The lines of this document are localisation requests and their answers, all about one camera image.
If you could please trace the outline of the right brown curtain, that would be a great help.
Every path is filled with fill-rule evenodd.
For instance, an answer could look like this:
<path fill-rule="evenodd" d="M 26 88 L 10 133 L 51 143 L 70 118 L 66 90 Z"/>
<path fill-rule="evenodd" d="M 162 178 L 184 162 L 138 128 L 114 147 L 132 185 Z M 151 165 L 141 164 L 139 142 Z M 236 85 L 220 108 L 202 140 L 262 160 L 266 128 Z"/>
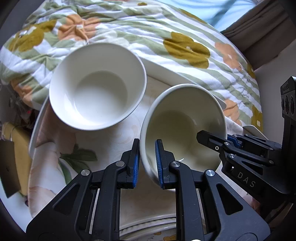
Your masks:
<path fill-rule="evenodd" d="M 256 70 L 295 40 L 295 1 L 261 1 L 222 34 Z"/>

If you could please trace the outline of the white ribbed bowl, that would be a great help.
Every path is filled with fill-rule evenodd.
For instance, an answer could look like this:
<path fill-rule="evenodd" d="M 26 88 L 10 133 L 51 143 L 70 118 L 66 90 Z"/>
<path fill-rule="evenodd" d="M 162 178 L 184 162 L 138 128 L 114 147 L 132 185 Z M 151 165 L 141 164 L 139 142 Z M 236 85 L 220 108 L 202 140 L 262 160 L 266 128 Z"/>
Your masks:
<path fill-rule="evenodd" d="M 81 47 L 55 68 L 49 100 L 66 125 L 84 131 L 109 128 L 127 118 L 147 87 L 141 59 L 117 44 Z"/>

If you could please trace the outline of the white duck-print plate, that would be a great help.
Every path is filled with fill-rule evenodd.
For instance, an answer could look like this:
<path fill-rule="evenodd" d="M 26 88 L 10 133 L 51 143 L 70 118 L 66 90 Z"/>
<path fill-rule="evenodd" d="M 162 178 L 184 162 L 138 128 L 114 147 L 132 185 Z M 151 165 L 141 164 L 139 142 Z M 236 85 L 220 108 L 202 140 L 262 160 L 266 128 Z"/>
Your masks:
<path fill-rule="evenodd" d="M 121 240 L 176 240 L 176 218 L 172 215 L 163 218 L 148 218 L 135 222 L 119 232 Z"/>

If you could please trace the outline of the cream cartoon bowl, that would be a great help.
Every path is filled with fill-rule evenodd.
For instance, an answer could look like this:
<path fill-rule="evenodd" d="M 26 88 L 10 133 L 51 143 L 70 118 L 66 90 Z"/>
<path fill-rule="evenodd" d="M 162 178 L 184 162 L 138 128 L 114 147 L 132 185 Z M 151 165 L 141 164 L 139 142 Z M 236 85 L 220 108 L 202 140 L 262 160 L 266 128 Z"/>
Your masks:
<path fill-rule="evenodd" d="M 216 170 L 218 153 L 199 144 L 196 135 L 207 131 L 227 137 L 224 113 L 215 97 L 203 87 L 179 84 L 161 93 L 149 108 L 140 132 L 140 157 L 149 178 L 159 184 L 155 142 L 191 169 Z"/>

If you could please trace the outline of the light blue cloth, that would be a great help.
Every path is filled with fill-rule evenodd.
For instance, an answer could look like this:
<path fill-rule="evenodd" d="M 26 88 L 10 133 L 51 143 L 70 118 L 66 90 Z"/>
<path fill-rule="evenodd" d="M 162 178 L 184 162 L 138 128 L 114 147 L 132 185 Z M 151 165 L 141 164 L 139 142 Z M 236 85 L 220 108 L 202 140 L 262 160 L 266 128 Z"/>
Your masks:
<path fill-rule="evenodd" d="M 219 31 L 228 28 L 257 4 L 256 1 L 250 0 L 163 0 L 162 2 L 197 16 Z"/>

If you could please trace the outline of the brown cardboard box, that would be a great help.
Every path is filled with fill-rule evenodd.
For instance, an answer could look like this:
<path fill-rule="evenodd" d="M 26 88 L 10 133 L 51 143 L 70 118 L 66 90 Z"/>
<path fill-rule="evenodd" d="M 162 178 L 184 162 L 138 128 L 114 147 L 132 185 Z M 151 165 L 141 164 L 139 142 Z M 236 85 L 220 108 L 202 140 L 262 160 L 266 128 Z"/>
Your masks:
<path fill-rule="evenodd" d="M 6 197 L 28 194 L 29 134 L 20 126 L 4 123 L 1 131 L 1 183 Z"/>

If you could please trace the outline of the floral striped duvet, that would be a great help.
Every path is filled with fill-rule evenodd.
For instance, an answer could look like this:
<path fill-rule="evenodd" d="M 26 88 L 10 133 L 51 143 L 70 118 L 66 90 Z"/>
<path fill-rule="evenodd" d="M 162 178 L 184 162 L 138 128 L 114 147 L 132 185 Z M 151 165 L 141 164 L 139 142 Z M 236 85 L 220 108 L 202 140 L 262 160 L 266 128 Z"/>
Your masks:
<path fill-rule="evenodd" d="M 255 73 L 207 22 L 159 1 L 45 1 L 1 48 L 1 81 L 40 109 L 54 69 L 72 51 L 106 42 L 179 73 L 226 103 L 240 126 L 263 128 Z"/>

